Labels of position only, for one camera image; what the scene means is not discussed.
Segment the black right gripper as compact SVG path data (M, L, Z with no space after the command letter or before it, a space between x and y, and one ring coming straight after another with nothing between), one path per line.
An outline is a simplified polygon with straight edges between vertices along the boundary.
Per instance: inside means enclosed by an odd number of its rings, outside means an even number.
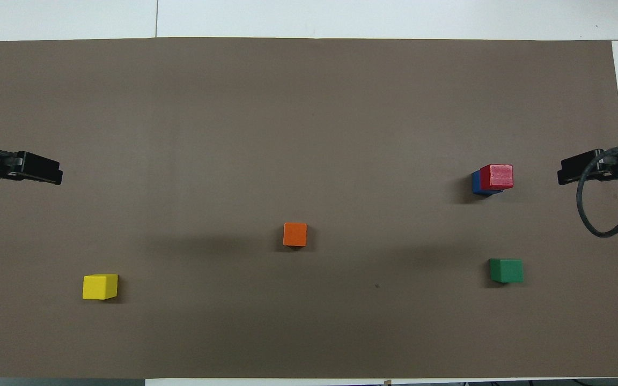
M591 150L562 159L560 170L557 171L557 183L568 185L579 182L582 179L583 170L597 155L597 150ZM591 170L591 180L593 179L601 182L618 181L618 156L608 155L600 159Z

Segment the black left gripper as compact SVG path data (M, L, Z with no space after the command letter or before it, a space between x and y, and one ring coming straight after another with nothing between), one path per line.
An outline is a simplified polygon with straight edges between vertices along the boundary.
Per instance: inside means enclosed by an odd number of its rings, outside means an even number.
M0 151L0 180L22 181L27 179L61 185L62 176L63 171L58 161L32 152Z

